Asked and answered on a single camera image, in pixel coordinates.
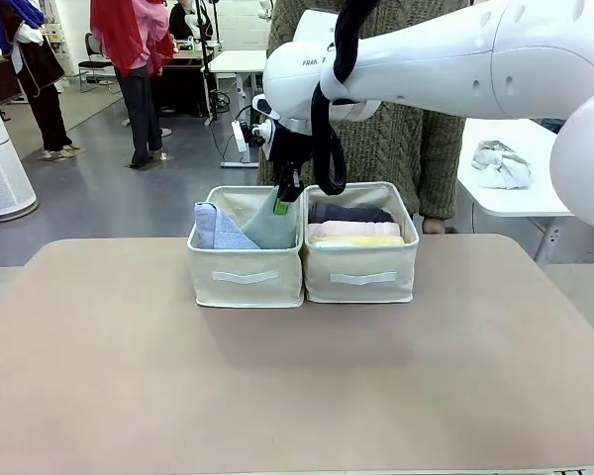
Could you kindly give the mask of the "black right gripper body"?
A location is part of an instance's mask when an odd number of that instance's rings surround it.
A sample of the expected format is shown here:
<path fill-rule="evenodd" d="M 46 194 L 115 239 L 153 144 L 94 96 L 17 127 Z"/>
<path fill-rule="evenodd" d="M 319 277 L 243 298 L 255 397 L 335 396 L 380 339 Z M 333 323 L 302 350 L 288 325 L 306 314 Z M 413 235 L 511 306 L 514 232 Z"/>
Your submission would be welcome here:
<path fill-rule="evenodd" d="M 267 160 L 271 163 L 273 174 L 282 170 L 296 170 L 301 173 L 303 165 L 311 159 L 312 137 L 290 131 L 279 123 L 274 123 Z"/>

